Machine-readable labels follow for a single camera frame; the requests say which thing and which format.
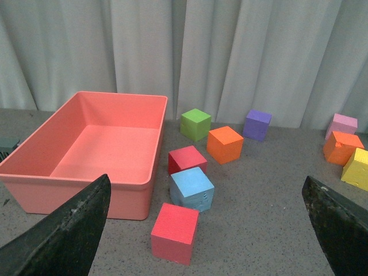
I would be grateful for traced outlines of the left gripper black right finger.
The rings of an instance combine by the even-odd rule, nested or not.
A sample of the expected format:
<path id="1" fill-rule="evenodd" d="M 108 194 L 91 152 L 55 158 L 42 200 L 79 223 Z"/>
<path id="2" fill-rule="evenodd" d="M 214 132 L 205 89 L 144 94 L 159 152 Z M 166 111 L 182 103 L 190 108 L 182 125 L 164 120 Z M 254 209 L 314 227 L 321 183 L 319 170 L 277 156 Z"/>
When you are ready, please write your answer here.
<path id="1" fill-rule="evenodd" d="M 302 197 L 335 275 L 367 275 L 367 210 L 308 176 Z"/>

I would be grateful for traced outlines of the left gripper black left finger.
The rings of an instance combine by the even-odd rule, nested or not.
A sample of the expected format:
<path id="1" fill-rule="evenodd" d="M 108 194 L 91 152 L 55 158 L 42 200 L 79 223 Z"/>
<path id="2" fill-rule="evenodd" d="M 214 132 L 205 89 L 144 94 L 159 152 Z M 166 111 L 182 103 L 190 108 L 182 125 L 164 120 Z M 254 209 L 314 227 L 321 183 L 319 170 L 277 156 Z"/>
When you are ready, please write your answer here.
<path id="1" fill-rule="evenodd" d="M 1 275 L 88 275 L 105 227 L 111 183 L 103 174 L 1 247 Z"/>

